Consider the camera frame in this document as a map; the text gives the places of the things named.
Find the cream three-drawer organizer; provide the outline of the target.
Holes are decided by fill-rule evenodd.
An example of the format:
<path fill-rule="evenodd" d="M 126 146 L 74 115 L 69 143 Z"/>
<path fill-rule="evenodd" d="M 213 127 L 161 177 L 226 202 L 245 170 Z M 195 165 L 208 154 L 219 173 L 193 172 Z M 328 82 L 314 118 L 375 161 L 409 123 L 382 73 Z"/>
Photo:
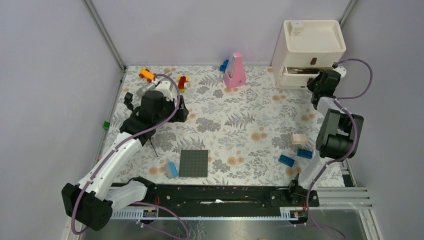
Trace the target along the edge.
<path fill-rule="evenodd" d="M 301 36 L 289 35 L 289 21 L 282 24 L 271 61 L 274 82 L 278 89 L 304 90 L 319 70 L 341 60 L 347 48 L 337 20 L 302 20 Z"/>

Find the white cosmetic box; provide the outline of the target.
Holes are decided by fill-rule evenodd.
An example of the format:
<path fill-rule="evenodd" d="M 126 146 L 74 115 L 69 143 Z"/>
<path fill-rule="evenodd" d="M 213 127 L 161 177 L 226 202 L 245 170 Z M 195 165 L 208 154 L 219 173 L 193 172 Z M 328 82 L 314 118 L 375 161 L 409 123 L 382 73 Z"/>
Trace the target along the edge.
<path fill-rule="evenodd" d="M 287 31 L 290 36 L 301 36 L 304 31 L 302 20 L 290 20 L 287 24 Z"/>

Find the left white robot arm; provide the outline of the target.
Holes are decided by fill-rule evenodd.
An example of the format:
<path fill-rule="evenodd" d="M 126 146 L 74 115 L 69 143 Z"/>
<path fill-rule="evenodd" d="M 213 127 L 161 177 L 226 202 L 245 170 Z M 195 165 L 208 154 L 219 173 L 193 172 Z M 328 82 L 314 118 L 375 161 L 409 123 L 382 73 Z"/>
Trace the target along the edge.
<path fill-rule="evenodd" d="M 155 192 L 139 180 L 133 180 L 109 191 L 117 174 L 133 158 L 156 130 L 166 123 L 183 123 L 189 111 L 178 83 L 165 74 L 155 75 L 153 80 L 137 92 L 139 106 L 132 104 L 133 95 L 127 93 L 124 104 L 131 111 L 122 123 L 119 133 L 106 151 L 82 179 L 76 184 L 67 183 L 61 190 L 65 213 L 71 218 L 74 235 L 87 229 L 101 230 L 113 213 L 136 202 L 144 206 L 152 204 Z"/>

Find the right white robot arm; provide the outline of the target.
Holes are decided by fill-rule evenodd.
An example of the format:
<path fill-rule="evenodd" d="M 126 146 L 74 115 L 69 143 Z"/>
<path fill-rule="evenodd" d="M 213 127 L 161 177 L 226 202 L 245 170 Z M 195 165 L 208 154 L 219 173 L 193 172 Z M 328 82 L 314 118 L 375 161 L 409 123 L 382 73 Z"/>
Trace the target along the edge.
<path fill-rule="evenodd" d="M 315 141 L 316 153 L 309 165 L 293 179 L 285 199 L 293 206 L 317 202 L 316 188 L 324 174 L 335 164 L 352 158 L 357 151 L 364 117 L 351 113 L 334 95 L 346 69 L 339 66 L 320 70 L 306 85 L 311 103 L 324 120 Z"/>

